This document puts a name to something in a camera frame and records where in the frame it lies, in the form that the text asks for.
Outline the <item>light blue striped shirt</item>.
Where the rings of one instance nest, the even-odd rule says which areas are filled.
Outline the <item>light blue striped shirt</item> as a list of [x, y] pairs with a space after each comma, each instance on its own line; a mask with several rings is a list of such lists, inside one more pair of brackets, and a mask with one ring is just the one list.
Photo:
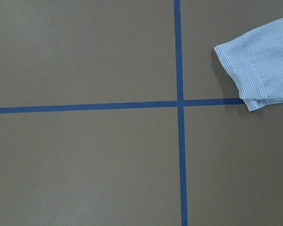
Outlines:
[[214, 47], [249, 111], [283, 103], [283, 18]]

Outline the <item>brown paper table cover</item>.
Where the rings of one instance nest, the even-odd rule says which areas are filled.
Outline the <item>brown paper table cover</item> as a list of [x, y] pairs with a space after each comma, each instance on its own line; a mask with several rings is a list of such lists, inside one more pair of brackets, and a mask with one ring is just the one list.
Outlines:
[[0, 0], [0, 226], [283, 226], [283, 104], [214, 47], [283, 0]]

